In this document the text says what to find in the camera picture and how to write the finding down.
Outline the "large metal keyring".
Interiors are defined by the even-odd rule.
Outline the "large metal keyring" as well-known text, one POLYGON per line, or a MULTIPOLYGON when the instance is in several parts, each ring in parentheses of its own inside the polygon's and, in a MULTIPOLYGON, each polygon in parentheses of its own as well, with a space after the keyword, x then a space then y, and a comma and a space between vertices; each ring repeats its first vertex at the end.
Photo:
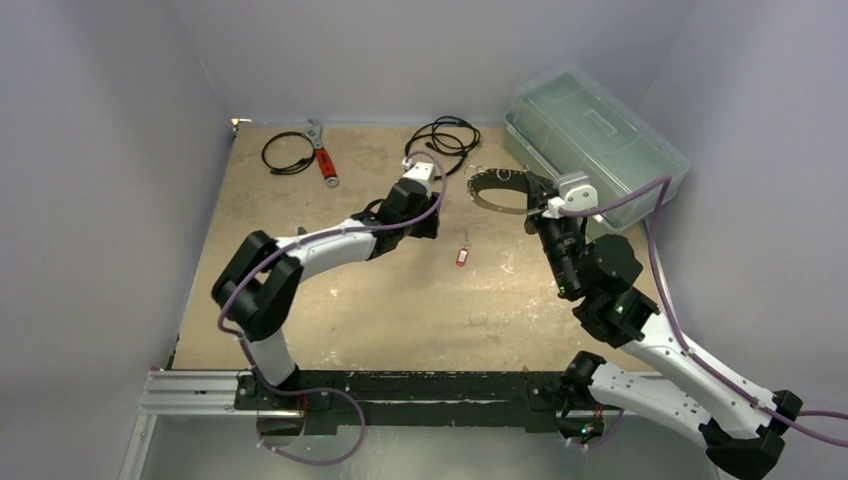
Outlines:
POLYGON ((526 171, 470 165, 463 174, 467 193, 477 207, 506 215, 526 214, 526 171))

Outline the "red tagged key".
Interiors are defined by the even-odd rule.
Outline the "red tagged key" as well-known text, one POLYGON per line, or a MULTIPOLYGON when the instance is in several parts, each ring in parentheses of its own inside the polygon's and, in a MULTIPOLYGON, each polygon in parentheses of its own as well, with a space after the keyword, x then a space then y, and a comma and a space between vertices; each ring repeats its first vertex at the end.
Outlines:
POLYGON ((464 267, 468 261, 470 250, 472 248, 472 242, 470 240, 470 235, 468 230, 464 231, 463 242, 458 250, 455 263, 458 267, 464 267))

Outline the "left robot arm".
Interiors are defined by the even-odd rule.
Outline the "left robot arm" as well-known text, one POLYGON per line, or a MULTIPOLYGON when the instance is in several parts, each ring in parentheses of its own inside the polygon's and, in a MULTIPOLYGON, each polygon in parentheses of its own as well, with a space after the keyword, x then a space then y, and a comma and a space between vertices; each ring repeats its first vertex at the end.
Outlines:
POLYGON ((283 331, 300 285, 334 268, 374 260, 406 237, 438 235, 442 195, 401 179, 386 198, 340 224, 303 236, 249 234, 213 285, 220 330, 236 337, 251 368, 262 378, 259 395, 272 408, 297 399, 299 368, 283 331))

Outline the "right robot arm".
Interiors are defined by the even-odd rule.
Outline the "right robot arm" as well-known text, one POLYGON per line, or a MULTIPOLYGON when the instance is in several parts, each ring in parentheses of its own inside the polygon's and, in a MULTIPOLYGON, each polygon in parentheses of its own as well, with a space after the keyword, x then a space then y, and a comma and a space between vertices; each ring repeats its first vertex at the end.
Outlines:
POLYGON ((612 404, 675 430, 736 479, 770 473, 802 400, 748 380, 690 339, 667 303, 636 288, 643 266, 624 236, 587 240, 581 222, 601 209, 585 176, 551 181, 528 172, 524 186, 525 229, 539 237, 559 297, 575 302, 573 314, 591 337, 663 377, 653 385, 581 352, 561 381, 564 399, 576 407, 612 404))

